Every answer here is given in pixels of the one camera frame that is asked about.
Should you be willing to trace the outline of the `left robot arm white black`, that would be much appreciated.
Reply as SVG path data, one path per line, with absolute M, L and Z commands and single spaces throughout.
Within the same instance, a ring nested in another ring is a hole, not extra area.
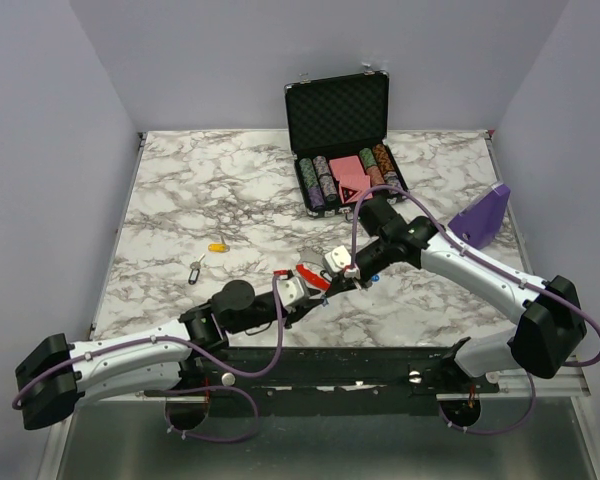
M 13 409 L 29 431 L 52 426 L 81 403 L 143 390 L 194 393 L 202 380 L 190 359 L 211 360 L 228 337 L 277 323 L 280 329 L 320 305 L 319 291 L 299 277 L 274 278 L 257 294 L 244 280 L 228 282 L 178 319 L 109 340 L 70 342 L 64 334 L 42 340 L 16 367 Z

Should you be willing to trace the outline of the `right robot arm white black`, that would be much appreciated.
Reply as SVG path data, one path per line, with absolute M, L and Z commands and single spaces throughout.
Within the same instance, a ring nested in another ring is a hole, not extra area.
M 392 264 L 407 263 L 465 288 L 512 323 L 508 331 L 463 338 L 445 353 L 438 371 L 447 389 L 463 391 L 477 377 L 501 370 L 523 369 L 551 379 L 584 339 L 577 290 L 565 277 L 547 281 L 519 272 L 425 216 L 406 222 L 382 196 L 364 203 L 357 218 L 373 240 L 356 254 L 338 247 L 325 255 L 328 295 L 364 285 Z

